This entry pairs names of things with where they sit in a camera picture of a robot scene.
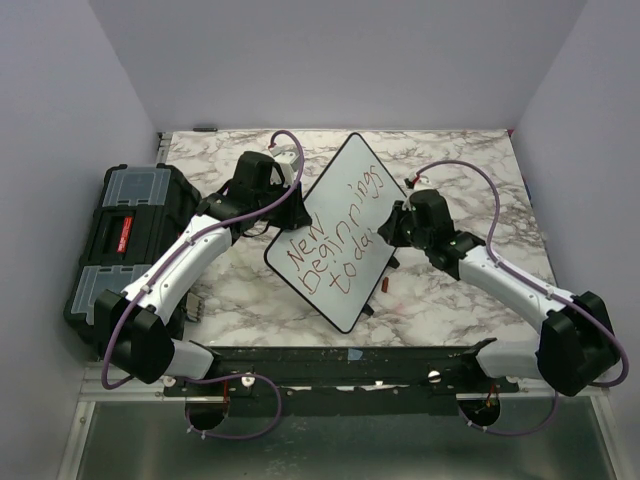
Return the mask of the black framed whiteboard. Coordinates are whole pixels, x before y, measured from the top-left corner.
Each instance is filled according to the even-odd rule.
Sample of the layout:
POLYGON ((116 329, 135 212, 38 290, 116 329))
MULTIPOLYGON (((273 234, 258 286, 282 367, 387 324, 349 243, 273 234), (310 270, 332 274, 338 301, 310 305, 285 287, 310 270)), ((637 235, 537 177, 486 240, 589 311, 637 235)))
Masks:
POLYGON ((312 224, 280 231, 266 265, 334 328, 353 330, 371 316, 370 299, 396 249, 378 235, 406 195, 363 136, 350 134, 304 197, 312 224))

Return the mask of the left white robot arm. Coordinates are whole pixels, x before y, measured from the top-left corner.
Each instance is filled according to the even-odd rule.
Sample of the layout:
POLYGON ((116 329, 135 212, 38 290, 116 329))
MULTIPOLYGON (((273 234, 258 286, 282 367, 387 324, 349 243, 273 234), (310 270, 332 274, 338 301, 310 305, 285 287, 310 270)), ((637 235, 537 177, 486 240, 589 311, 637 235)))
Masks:
POLYGON ((260 221, 292 231, 310 225, 304 207, 302 150, 273 147, 268 154, 244 152, 233 177, 204 197, 182 234, 136 280, 121 291, 106 290, 94 304, 101 381, 114 389, 115 366, 128 379, 151 384, 164 376, 187 378, 201 395, 222 380, 215 353, 170 333, 169 320, 204 270, 260 221))

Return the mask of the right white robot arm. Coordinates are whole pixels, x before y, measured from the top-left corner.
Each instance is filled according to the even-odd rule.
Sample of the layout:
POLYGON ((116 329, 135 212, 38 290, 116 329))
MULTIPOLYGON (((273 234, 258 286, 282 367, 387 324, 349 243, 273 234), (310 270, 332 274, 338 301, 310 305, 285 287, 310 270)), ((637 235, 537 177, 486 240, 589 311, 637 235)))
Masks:
POLYGON ((593 384, 621 358, 604 301, 587 291, 559 289, 489 252, 480 237, 458 230, 444 197, 433 189, 396 201, 378 229, 390 246, 422 251, 429 263, 477 287, 523 318, 533 341, 484 340, 460 367, 460 379, 480 392, 496 378, 545 381, 565 396, 593 384))

